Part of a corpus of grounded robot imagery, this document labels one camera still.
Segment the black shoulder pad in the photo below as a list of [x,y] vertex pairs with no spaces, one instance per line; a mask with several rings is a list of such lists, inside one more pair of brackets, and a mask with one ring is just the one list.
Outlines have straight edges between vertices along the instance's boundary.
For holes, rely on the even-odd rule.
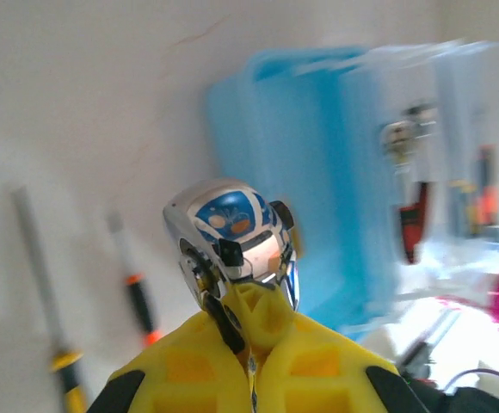
[[382,367],[367,367],[367,376],[388,413],[429,413],[404,379]]
[[87,413],[127,413],[145,372],[133,370],[107,382]]

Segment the yellow plastic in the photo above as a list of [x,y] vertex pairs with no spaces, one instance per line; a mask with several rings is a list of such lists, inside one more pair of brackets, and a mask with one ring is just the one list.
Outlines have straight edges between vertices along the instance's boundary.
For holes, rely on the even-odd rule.
[[83,390],[78,386],[65,394],[66,413],[85,413],[87,411],[87,400]]
[[[381,366],[396,373],[395,367],[308,317],[286,311],[279,293],[247,285],[225,298],[258,361],[257,411],[385,413],[365,369]],[[201,312],[110,379],[135,369],[145,372],[129,413],[250,413],[249,354],[237,358]]]
[[68,367],[70,364],[74,364],[76,361],[81,359],[83,353],[78,351],[72,351],[70,353],[60,353],[52,358],[51,370],[57,372],[62,370],[64,367]]

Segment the orange tip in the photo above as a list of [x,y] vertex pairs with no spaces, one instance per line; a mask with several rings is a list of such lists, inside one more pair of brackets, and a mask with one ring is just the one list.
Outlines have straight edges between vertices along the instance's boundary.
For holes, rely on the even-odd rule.
[[152,331],[150,334],[146,336],[145,344],[147,346],[151,346],[155,342],[157,342],[160,338],[162,338],[162,333],[159,330]]
[[132,284],[136,284],[138,283],[139,281],[141,281],[143,279],[143,275],[142,273],[138,273],[138,274],[133,274],[133,275],[130,275],[126,278],[126,284],[128,286],[131,286]]

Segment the crack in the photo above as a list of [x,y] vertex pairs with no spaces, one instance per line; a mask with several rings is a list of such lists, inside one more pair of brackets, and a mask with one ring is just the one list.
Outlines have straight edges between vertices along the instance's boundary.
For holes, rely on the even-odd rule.
[[224,22],[226,22],[230,18],[231,18],[231,15],[224,15],[223,17],[218,19],[214,24],[212,24],[209,28],[207,28],[204,32],[202,32],[200,34],[194,34],[192,36],[184,37],[184,38],[176,41],[172,45],[170,45],[168,47],[168,50],[171,51],[172,49],[174,49],[178,46],[187,45],[189,43],[193,43],[199,39],[202,39],[202,38],[208,36],[209,34],[211,34],[213,32],[213,30],[218,28],[221,24],[223,24]]
[[143,160],[146,152],[150,149],[150,141],[143,143],[135,152],[133,159],[131,160],[131,166],[137,166]]

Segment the blue plastic container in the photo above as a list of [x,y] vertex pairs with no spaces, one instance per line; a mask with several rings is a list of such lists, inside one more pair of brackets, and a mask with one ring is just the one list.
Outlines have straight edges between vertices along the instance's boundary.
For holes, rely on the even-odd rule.
[[385,315],[397,287],[385,119],[363,53],[262,52],[207,100],[224,175],[293,209],[305,246],[299,309],[333,330]]

